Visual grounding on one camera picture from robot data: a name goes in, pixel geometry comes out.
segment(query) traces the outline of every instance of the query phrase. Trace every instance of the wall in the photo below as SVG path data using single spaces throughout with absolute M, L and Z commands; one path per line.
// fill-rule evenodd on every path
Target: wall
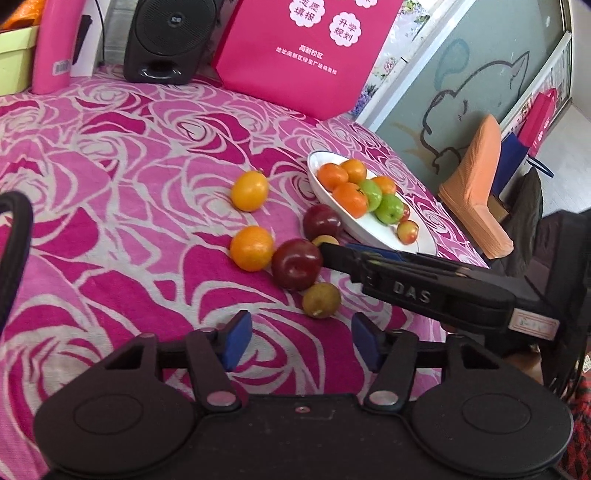
M 107 63 L 123 63 L 129 27 L 137 3 L 138 0 L 113 0 L 105 27 L 105 59 Z
M 570 0 L 573 17 L 573 103 L 591 118 L 591 8 Z

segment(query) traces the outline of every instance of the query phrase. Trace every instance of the pink tube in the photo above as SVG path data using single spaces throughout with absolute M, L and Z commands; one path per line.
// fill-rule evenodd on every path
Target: pink tube
M 74 46 L 85 2 L 47 0 L 37 38 L 33 93 L 53 93 L 70 84 Z

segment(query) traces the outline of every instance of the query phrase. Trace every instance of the speaker grille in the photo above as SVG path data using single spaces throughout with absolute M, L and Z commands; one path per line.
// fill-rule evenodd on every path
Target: speaker grille
M 209 40 L 216 15 L 213 0 L 146 0 L 138 11 L 136 33 L 146 50 L 180 55 Z

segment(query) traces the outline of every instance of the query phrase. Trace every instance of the red apple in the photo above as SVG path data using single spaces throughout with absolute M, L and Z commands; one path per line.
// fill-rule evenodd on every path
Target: red apple
M 410 245 L 417 240 L 418 237 L 418 225 L 412 220 L 405 220 L 398 224 L 396 229 L 398 238 L 404 245 Z
M 271 259 L 273 280 L 286 290 L 310 288 L 316 282 L 321 268 L 320 250 L 303 238 L 294 238 L 281 244 Z
M 400 221 L 405 222 L 408 220 L 408 217 L 410 217 L 410 207 L 404 202 L 402 203 L 402 206 L 404 208 L 404 213 L 402 214 Z
M 338 213 L 328 205 L 314 205 L 308 209 L 303 220 L 304 236 L 312 241 L 320 235 L 330 235 L 337 238 L 343 228 L 343 222 Z

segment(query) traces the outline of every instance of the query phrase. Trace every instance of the pink paper bag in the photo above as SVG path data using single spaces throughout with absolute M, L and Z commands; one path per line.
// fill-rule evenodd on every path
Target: pink paper bag
M 519 141 L 530 148 L 528 152 L 530 157 L 535 157 L 540 150 L 542 140 L 554 116 L 557 99 L 558 91 L 555 88 L 550 89 L 546 94 L 538 93 L 525 124 L 519 132 Z
M 239 0 L 213 66 L 224 86 L 320 120 L 351 110 L 402 0 Z

